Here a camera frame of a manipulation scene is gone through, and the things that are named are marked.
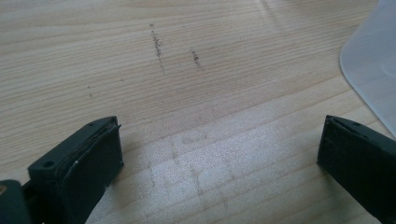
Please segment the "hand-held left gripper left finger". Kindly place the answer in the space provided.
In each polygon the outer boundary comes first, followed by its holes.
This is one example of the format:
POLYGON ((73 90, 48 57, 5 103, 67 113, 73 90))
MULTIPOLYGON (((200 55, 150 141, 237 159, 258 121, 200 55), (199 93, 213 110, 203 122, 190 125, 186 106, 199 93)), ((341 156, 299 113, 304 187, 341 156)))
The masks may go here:
POLYGON ((92 121, 28 167, 45 224, 84 224, 123 167, 115 116, 92 121))

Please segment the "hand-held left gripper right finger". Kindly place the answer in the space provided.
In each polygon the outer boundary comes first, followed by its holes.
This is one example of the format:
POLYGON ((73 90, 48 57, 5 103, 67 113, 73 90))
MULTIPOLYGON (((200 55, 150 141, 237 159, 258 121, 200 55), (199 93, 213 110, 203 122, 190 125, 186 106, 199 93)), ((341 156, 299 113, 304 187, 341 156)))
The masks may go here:
POLYGON ((382 224, 396 224, 396 141, 353 120, 328 116, 318 164, 382 224))

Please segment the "clear plastic storage box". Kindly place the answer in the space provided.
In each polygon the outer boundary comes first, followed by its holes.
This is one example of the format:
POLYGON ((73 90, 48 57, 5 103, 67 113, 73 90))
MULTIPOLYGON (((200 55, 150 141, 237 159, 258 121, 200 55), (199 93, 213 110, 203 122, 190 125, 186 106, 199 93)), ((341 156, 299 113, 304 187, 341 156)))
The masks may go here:
POLYGON ((396 138, 396 0, 378 0, 340 51, 344 77, 396 138))

